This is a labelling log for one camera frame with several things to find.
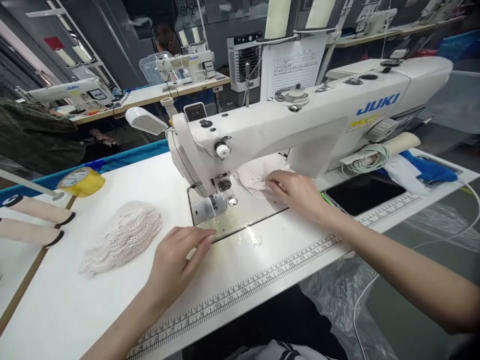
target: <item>juki logo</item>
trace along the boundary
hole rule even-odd
[[[395,95],[391,95],[391,96],[381,98],[380,100],[370,101],[365,106],[364,109],[358,109],[356,114],[361,115],[361,114],[369,113],[369,112],[377,110],[379,108],[383,108],[384,106],[395,104],[395,102],[397,101],[399,96],[400,96],[400,93],[397,93]]]

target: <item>ruler markings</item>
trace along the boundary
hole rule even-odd
[[[421,197],[407,192],[387,204],[359,216],[357,221],[368,227],[373,227],[421,199]],[[138,344],[133,347],[126,360],[137,360],[157,350],[343,244],[343,241],[334,234],[324,236],[235,285],[220,291],[189,310],[152,327],[139,339]]]

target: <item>sewing machine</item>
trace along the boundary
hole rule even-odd
[[[47,109],[54,107],[50,102],[70,99],[77,114],[110,108],[114,102],[124,101],[127,97],[126,94],[114,96],[97,76],[30,91],[17,86],[16,91],[28,102]]]
[[[340,167],[349,156],[387,139],[382,134],[394,135],[391,119],[421,109],[451,70],[440,57],[394,56],[374,70],[307,89],[279,89],[267,101],[204,120],[188,122],[179,113],[167,133],[172,159],[191,188],[210,198],[213,216],[237,205],[230,176],[238,167],[284,149],[290,149],[287,161],[295,172],[314,179],[335,173],[339,184],[348,179]]]
[[[461,2],[461,0],[430,0],[421,11],[418,23],[422,25],[434,24],[447,20]]]
[[[381,1],[366,0],[365,6],[356,19],[356,35],[370,36],[384,32],[390,27],[392,20],[397,14],[397,9],[377,11]]]
[[[171,72],[187,69],[192,84],[207,81],[215,76],[214,53],[210,50],[193,52],[187,55],[177,55],[171,58],[158,58],[156,65],[162,79],[168,83],[175,80]]]

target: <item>white lace fabric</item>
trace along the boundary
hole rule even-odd
[[[125,265],[145,251],[161,229],[156,207],[137,200],[125,203],[85,252],[79,272],[92,277]]]
[[[256,198],[278,200],[279,197],[265,184],[265,178],[275,170],[292,171],[285,157],[278,153],[243,164],[237,169],[235,177]]]

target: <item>white cloth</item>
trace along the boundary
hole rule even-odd
[[[129,201],[85,252],[79,272],[94,276],[121,267],[141,254],[162,229],[160,211],[142,201]]]
[[[275,153],[249,161],[234,175],[250,194],[259,199],[277,200],[278,196],[265,184],[265,178],[275,170],[292,171],[285,157]]]
[[[421,172],[402,155],[391,156],[383,168],[394,182],[412,194],[426,196],[430,193],[430,189],[417,179]]]

